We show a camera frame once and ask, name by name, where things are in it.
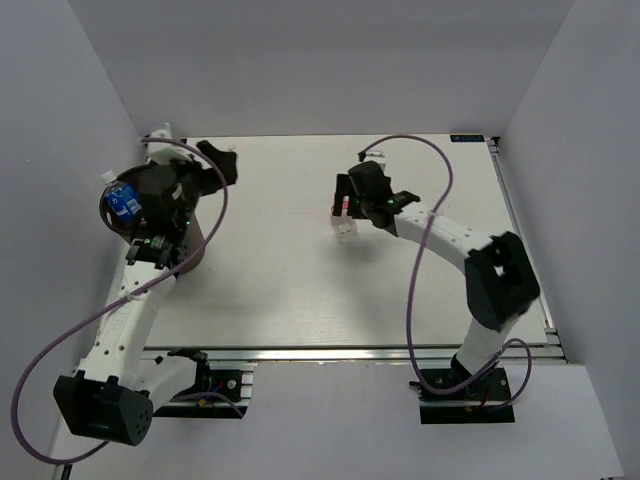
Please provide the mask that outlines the small red label bottle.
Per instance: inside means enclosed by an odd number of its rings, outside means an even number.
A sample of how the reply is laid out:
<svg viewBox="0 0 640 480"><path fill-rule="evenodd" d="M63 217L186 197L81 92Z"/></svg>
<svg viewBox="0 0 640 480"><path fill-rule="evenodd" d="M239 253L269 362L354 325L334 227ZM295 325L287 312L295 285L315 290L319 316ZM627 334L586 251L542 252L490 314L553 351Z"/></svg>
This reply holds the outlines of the small red label bottle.
<svg viewBox="0 0 640 480"><path fill-rule="evenodd" d="M334 235L342 244L354 243L358 237L356 221L348 214L349 200L348 196L344 196L340 206L333 206L331 212Z"/></svg>

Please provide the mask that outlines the dark blue label bottle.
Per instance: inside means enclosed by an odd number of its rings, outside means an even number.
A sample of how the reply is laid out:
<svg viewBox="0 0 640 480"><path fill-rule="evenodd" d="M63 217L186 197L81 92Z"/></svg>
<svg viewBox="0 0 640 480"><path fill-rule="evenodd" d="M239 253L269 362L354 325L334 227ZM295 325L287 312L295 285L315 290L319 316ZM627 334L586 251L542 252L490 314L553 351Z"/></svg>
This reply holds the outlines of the dark blue label bottle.
<svg viewBox="0 0 640 480"><path fill-rule="evenodd" d="M137 192L130 184L119 180L111 170L101 174L100 177L105 185L102 199L106 202L110 212L120 222L131 224L142 210Z"/></svg>

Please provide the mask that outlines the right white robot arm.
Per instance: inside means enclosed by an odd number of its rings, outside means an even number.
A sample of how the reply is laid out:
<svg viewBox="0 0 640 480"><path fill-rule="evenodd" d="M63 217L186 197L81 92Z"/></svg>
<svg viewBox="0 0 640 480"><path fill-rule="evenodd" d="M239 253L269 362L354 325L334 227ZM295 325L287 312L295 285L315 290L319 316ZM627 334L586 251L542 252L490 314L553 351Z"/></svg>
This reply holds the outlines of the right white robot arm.
<svg viewBox="0 0 640 480"><path fill-rule="evenodd" d="M440 215L409 192L394 192L375 161L364 161L336 176L334 217L346 213L416 244L463 275L472 320L451 367L453 390L472 399L484 391L491 367L519 318L541 289L520 237L511 231L489 235Z"/></svg>

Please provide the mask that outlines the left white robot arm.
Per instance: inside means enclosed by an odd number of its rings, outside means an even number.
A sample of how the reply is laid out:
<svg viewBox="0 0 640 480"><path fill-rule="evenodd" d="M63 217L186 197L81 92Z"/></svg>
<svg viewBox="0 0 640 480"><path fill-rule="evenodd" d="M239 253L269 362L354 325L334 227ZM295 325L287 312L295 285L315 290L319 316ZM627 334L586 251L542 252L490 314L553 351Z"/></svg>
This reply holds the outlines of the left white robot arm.
<svg viewBox="0 0 640 480"><path fill-rule="evenodd" d="M167 146L147 164L103 176L99 208L106 224L128 244L119 296L99 314L94 344L75 373L57 379L53 396L69 431L80 437L135 446L154 413L184 393L199 399L211 387L207 357L176 350L147 372L141 354L164 299L178 277L201 261L210 235L195 215L199 201L226 193L238 179L233 151L200 141Z"/></svg>

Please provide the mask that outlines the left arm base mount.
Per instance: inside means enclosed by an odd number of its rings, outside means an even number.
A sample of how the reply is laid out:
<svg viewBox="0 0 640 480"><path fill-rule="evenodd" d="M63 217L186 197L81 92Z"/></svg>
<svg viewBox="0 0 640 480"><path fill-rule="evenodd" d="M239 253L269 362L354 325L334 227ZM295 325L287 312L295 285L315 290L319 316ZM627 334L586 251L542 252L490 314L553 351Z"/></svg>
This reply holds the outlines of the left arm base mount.
<svg viewBox="0 0 640 480"><path fill-rule="evenodd" d="M240 419L248 410L250 372L213 365L203 350L175 348L153 359L150 379L156 418Z"/></svg>

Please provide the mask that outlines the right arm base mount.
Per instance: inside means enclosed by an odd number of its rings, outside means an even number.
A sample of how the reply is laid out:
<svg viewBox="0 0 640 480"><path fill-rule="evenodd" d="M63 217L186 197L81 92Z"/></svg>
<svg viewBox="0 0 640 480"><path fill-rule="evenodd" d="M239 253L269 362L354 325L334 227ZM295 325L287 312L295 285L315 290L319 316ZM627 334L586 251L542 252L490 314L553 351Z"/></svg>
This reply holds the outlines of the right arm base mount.
<svg viewBox="0 0 640 480"><path fill-rule="evenodd" d="M511 424L515 414L512 392L503 368L494 368L480 380L449 395L435 395L417 380L409 382L418 395L423 425Z"/></svg>

